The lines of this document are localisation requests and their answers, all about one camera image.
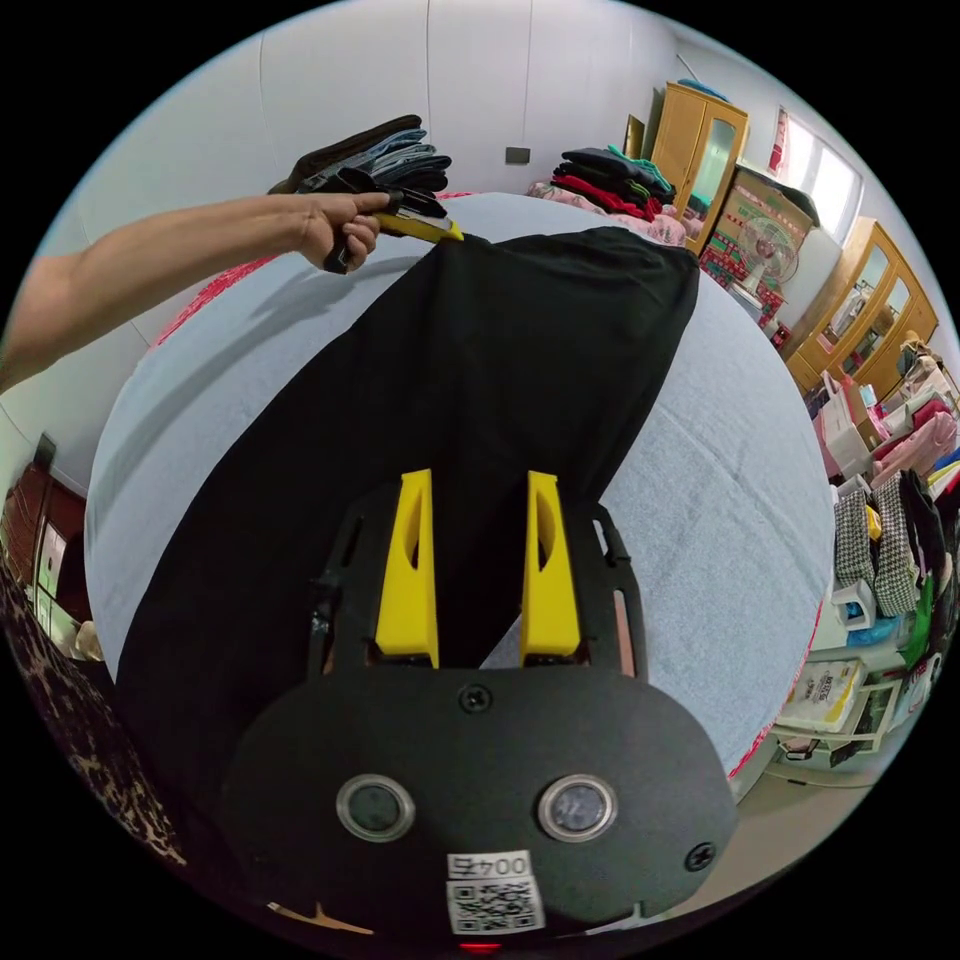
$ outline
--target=checkered bag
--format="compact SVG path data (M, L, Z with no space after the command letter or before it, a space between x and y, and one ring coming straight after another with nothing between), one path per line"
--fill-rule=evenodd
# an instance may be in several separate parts
M900 499L900 472L874 491L873 499L883 533L873 592L885 617L911 613L917 609L917 569L907 532L907 514Z
M834 505L833 513L836 519L833 572L837 585L842 589L864 580L872 590L876 571L870 556L866 493L860 488L852 491Z

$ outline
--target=wooden cabinet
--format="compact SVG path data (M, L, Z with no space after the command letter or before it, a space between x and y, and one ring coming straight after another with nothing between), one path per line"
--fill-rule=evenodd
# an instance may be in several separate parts
M742 110L682 84L667 84L651 159L676 188L681 216L698 227L687 238L698 257L713 233L746 137Z
M926 340L937 326L930 302L889 235L860 218L823 289L784 350L797 386L823 372L849 374L885 399L900 386L900 345L912 330Z

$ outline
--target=human arm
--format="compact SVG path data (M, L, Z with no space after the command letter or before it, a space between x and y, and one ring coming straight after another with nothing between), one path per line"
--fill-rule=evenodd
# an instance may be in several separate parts
M322 267L338 230L350 269L376 245L386 194L274 194L161 213L86 250L39 257L0 343L0 394L207 277L300 252Z

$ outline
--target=glass cabinet door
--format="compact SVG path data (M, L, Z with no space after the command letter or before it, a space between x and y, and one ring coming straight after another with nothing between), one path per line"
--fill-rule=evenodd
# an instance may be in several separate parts
M873 246L853 288L817 336L817 343L824 351L832 353L850 327L856 323L857 317L883 282L889 266L890 260L886 253L879 246Z
M683 219L692 224L692 235L699 236L697 223L702 229L707 213L720 192L723 176L732 160L736 160L734 145L737 142L737 128L726 120L707 116L707 140L703 148L700 166L693 178L693 186L683 210Z
M885 338L900 322L910 304L910 288L902 277L897 277L886 301L877 310L860 341L843 361L844 373L855 374L884 344Z

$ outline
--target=bed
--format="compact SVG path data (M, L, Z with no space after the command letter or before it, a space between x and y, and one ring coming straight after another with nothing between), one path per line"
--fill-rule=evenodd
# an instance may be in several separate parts
M446 203L464 230L495 242L608 222L532 197ZM384 237L349 278L295 256L233 271L140 362L104 428L87 503L88 591L114 675L156 564L211 470L306 360L428 250ZM831 569L833 509L789 373L725 291L702 272L699 284L604 504L640 584L650 682L699 719L732 775L805 659ZM518 649L515 625L485 666L516 666Z
M540 200L551 200L554 203L563 203L568 207L576 207L578 210L587 210L590 213L599 214L601 217L605 217L621 227L627 227L649 240L656 240L658 243L665 243L671 247L682 247L688 236L696 239L700 233L700 227L695 226L695 224L703 225L696 220L681 220L677 214L677 208L673 206L664 207L662 212L658 213L653 220L641 220L639 217L630 216L628 213L607 213L602 207L591 203L586 197L580 196L579 193L564 190L563 187L545 181L531 184L527 190L527 196L537 197Z

